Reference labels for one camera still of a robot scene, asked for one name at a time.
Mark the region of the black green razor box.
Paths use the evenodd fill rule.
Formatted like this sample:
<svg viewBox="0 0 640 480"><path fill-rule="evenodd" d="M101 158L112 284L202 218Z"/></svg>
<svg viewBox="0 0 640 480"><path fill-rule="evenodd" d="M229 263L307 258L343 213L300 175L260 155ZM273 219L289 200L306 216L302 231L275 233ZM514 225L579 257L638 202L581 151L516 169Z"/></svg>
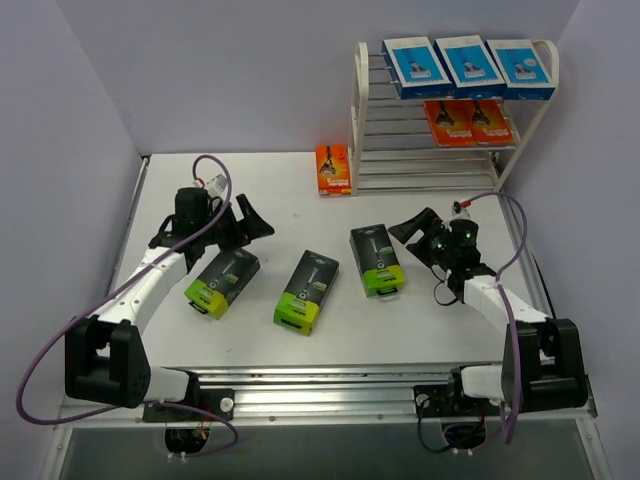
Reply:
<svg viewBox="0 0 640 480"><path fill-rule="evenodd" d="M259 269L258 257L244 249L220 252L184 295L196 311L219 320Z"/></svg>
<svg viewBox="0 0 640 480"><path fill-rule="evenodd" d="M273 322L309 336L339 272L339 262L305 250L276 304Z"/></svg>
<svg viewBox="0 0 640 480"><path fill-rule="evenodd" d="M384 224L352 229L349 243L367 297L403 290L406 277Z"/></svg>

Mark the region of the orange Gillette razor box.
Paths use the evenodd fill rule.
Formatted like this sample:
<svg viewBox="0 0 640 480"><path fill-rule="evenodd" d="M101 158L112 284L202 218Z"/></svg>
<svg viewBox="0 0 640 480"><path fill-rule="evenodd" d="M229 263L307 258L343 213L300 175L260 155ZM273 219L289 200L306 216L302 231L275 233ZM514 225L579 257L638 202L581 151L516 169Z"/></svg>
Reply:
<svg viewBox="0 0 640 480"><path fill-rule="evenodd" d="M471 130L480 145L513 143L511 129L499 105L493 100L474 100L471 107Z"/></svg>
<svg viewBox="0 0 640 480"><path fill-rule="evenodd" d="M423 102L423 108L438 147L468 147L476 144L463 101L429 100Z"/></svg>
<svg viewBox="0 0 640 480"><path fill-rule="evenodd" d="M321 145L315 149L316 180L321 196L352 193L349 153L346 145Z"/></svg>

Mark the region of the blue white Harry's razor box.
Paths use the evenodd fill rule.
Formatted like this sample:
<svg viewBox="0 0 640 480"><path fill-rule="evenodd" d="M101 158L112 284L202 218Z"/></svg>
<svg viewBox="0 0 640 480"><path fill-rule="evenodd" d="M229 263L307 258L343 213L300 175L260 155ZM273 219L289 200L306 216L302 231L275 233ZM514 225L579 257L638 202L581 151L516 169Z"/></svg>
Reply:
<svg viewBox="0 0 640 480"><path fill-rule="evenodd" d="M453 98L502 96L506 82L479 35L438 38L434 50L452 83Z"/></svg>

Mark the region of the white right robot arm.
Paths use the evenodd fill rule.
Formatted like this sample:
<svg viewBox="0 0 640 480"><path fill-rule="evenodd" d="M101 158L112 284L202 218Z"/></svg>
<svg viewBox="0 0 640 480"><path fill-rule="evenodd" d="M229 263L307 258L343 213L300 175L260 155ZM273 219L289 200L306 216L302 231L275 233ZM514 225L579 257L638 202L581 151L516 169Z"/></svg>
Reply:
<svg viewBox="0 0 640 480"><path fill-rule="evenodd" d="M545 314L507 289L482 260L478 230L465 212L444 221L430 208L388 230L423 265L442 270L455 299L504 338L500 362L451 371L445 403L459 413L479 401L523 413L584 406L589 392L576 324Z"/></svg>

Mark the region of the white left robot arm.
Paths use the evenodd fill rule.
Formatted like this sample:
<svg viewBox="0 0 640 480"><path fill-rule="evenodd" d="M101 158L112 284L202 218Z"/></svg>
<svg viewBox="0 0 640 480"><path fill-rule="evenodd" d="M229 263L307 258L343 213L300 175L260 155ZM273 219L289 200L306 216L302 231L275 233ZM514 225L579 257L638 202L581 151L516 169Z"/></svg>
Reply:
<svg viewBox="0 0 640 480"><path fill-rule="evenodd" d="M247 197L236 203L203 188L177 191L174 211L148 243L137 269L104 305L82 315L64 335L67 396L134 408L165 402L179 419L194 417L202 405L195 374L150 364L142 334L165 297L209 246L235 251L274 234Z"/></svg>

